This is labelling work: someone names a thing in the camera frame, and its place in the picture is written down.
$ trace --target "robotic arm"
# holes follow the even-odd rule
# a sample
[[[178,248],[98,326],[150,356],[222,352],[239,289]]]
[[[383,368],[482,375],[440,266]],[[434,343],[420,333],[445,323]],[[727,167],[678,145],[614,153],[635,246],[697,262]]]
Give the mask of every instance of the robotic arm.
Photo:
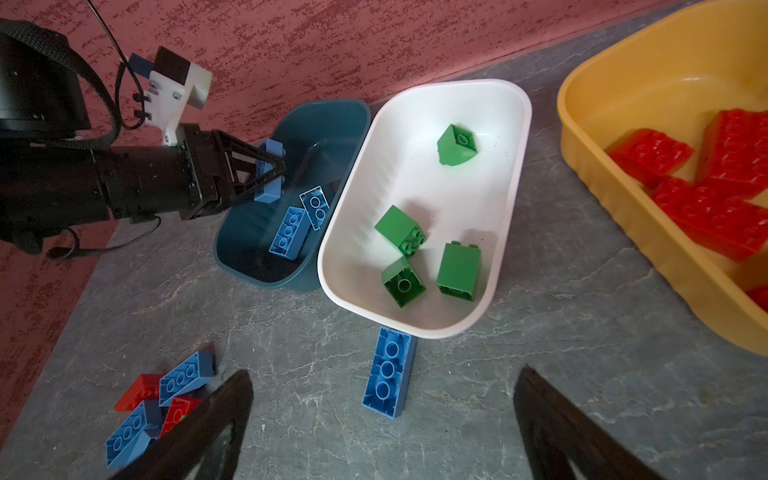
[[[179,124],[186,104],[202,108],[212,76],[162,47],[154,65],[136,60],[150,80],[146,111],[137,114],[163,131],[163,146],[109,147],[114,124],[106,141],[65,140],[91,127],[78,74],[92,85],[101,81],[81,58],[71,59],[79,55],[63,35],[0,22],[0,240],[37,254],[45,237],[71,225],[111,217],[137,223],[170,211],[183,220],[217,214],[252,200],[285,171],[280,157],[222,131]],[[19,34],[13,27],[22,23]],[[273,168],[256,177],[257,161]]]

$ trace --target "gray countertop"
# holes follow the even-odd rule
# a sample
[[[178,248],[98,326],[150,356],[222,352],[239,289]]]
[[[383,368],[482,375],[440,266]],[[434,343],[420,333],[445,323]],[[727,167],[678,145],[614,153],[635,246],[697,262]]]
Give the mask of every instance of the gray countertop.
[[[531,365],[665,477],[764,478],[768,359],[705,327],[559,153],[558,88],[671,10],[465,75],[505,78],[534,116],[502,272],[470,330],[420,340],[402,416],[360,405],[379,325],[220,270],[223,216],[105,257],[0,452],[0,478],[106,478],[113,404],[137,375],[215,351],[255,399],[237,478],[530,478],[511,394]],[[146,226],[123,223],[114,242]]]

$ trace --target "dark blue plastic container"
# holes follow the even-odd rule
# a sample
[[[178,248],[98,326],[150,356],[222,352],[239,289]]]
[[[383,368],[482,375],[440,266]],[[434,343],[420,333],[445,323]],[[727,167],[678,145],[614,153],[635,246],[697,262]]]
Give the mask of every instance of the dark blue plastic container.
[[[317,251],[329,221],[310,229],[296,260],[270,253],[288,207],[302,207],[299,195],[322,186],[333,215],[346,179],[371,125],[361,100],[311,101],[294,108],[270,138],[286,149],[283,196],[274,203],[248,202],[230,209],[216,236],[216,263],[234,276],[266,288],[298,292],[320,287]]]

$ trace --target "white bin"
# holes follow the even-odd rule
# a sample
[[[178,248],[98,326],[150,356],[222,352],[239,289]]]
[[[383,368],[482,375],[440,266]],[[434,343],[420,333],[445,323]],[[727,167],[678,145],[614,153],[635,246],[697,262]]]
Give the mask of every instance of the white bin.
[[[455,124],[475,136],[478,154],[455,167],[439,163],[437,140]],[[531,126],[531,101],[501,80],[414,87],[376,115],[320,246],[318,271],[336,304],[405,333],[439,339],[474,324],[496,290]],[[403,308],[382,285],[401,255],[374,225],[391,205],[424,230],[409,262],[426,292]],[[475,302],[435,285],[446,243],[476,243],[482,268]]]

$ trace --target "yellow bin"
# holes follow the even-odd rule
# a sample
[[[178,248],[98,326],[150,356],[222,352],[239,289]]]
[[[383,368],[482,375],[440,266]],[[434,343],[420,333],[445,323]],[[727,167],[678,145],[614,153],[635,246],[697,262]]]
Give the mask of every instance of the yellow bin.
[[[586,61],[558,94],[563,157],[690,308],[718,335],[768,356],[768,313],[745,293],[768,285],[768,249],[738,263],[696,245],[604,149],[654,128],[697,149],[723,109],[768,110],[768,2],[716,0],[679,11]],[[754,203],[768,207],[768,192]]]

